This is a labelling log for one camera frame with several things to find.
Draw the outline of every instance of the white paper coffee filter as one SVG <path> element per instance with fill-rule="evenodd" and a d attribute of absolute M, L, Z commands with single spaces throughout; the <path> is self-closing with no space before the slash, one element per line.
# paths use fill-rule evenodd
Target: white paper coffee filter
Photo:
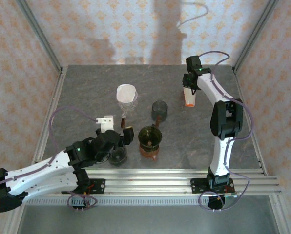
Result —
<path fill-rule="evenodd" d="M 122 103 L 131 103 L 134 101 L 135 95 L 135 86 L 131 84 L 122 84 L 117 88 L 116 99 Z"/>

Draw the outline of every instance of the white bracket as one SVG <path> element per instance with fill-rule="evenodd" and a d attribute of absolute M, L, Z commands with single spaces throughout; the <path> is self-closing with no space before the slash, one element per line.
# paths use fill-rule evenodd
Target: white bracket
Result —
<path fill-rule="evenodd" d="M 106 130 L 114 130 L 114 116 L 104 116 L 104 118 L 98 118 L 97 121 L 97 124 L 101 124 L 102 133 Z"/>

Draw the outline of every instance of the wall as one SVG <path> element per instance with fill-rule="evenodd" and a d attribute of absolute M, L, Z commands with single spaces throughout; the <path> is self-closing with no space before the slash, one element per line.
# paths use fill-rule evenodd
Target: wall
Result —
<path fill-rule="evenodd" d="M 279 1 L 238 78 L 268 173 L 291 207 L 291 0 Z"/>
<path fill-rule="evenodd" d="M 16 2 L 0 0 L 0 167 L 31 163 L 57 77 Z"/>
<path fill-rule="evenodd" d="M 267 2 L 28 0 L 62 66 L 181 64 L 223 48 L 234 65 Z M 221 57 L 205 56 L 203 63 Z"/>

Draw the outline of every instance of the floral wallpaper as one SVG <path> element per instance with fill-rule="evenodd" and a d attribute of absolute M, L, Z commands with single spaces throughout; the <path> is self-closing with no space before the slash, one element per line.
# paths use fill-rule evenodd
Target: floral wallpaper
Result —
<path fill-rule="evenodd" d="M 238 79 L 268 173 L 280 176 L 291 218 L 291 0 L 279 1 Z"/>
<path fill-rule="evenodd" d="M 0 0 L 0 167 L 31 164 L 57 77 L 16 2 Z"/>
<path fill-rule="evenodd" d="M 61 66 L 182 64 L 223 48 L 234 65 L 268 0 L 27 2 Z M 215 64 L 221 57 L 204 61 Z"/>

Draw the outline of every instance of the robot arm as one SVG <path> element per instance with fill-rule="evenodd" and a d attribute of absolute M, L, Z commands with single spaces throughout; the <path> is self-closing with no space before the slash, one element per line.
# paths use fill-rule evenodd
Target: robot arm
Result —
<path fill-rule="evenodd" d="M 202 68 L 198 56 L 191 56 L 186 59 L 187 70 L 183 78 L 183 86 L 190 88 L 192 95 L 196 90 L 202 90 L 210 100 L 213 106 L 213 112 L 210 121 L 211 132 L 214 135 L 215 146 L 212 163 L 208 169 L 208 184 L 210 188 L 227 185 L 229 182 L 229 172 L 225 167 L 225 151 L 228 142 L 235 138 L 239 131 L 242 130 L 243 109 L 225 96 L 233 98 L 217 82 L 213 76 L 211 79 L 211 70 Z M 228 146 L 226 165 L 229 166 L 231 150 L 234 141 Z"/>
<path fill-rule="evenodd" d="M 86 191 L 90 180 L 84 167 L 102 162 L 113 150 L 133 141 L 133 129 L 123 129 L 123 136 L 113 130 L 113 118 L 98 119 L 102 126 L 96 138 L 77 141 L 49 159 L 34 165 L 7 171 L 0 168 L 0 212 L 12 210 L 33 197 L 63 191 Z"/>

